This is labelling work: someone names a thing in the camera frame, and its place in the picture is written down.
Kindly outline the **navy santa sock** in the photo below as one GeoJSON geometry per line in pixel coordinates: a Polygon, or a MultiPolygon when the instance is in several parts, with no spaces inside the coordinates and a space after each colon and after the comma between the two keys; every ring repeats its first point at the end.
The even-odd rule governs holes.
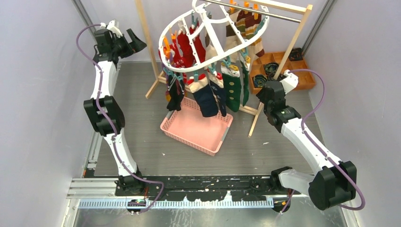
{"type": "Polygon", "coordinates": [[[216,100],[205,74],[199,75],[197,81],[194,76],[189,77],[187,85],[199,105],[203,117],[213,117],[218,114],[216,100]]]}
{"type": "Polygon", "coordinates": [[[217,98],[221,115],[225,117],[227,115],[227,107],[226,107],[227,95],[224,89],[222,74],[217,72],[210,73],[209,71],[207,72],[207,74],[212,92],[214,96],[217,98]]]}

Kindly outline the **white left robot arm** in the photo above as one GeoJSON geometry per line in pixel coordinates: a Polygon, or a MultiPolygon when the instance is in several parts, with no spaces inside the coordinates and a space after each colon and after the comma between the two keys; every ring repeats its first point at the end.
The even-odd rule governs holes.
{"type": "Polygon", "coordinates": [[[125,116],[113,93],[119,59],[140,52],[147,45],[132,29],[127,33],[130,42],[115,29],[95,31],[95,55],[88,58],[96,69],[95,86],[91,98],[85,100],[83,106],[94,131],[107,142],[117,164],[117,192],[139,196],[145,190],[145,182],[129,151],[124,135],[125,116]]]}

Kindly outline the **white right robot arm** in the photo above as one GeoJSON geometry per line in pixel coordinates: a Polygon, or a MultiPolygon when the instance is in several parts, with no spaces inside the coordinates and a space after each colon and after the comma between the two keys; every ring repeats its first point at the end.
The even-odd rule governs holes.
{"type": "Polygon", "coordinates": [[[270,189],[276,194],[282,194],[287,189],[298,191],[309,196],[320,210],[337,205],[347,208],[344,203],[359,196],[361,205],[352,209],[360,210],[366,202],[356,185],[356,166],[330,152],[308,129],[306,118],[286,104],[285,96],[298,84],[295,72],[286,70],[283,79],[267,80],[256,96],[264,105],[263,112],[270,125],[297,148],[313,174],[304,174],[288,166],[282,167],[271,172],[270,189]]]}

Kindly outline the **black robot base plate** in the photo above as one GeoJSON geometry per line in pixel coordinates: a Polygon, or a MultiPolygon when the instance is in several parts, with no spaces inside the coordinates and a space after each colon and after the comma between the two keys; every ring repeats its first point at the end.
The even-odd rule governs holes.
{"type": "Polygon", "coordinates": [[[287,197],[289,189],[273,187],[269,175],[170,175],[118,177],[116,196],[145,196],[157,201],[261,201],[263,196],[287,197]]]}

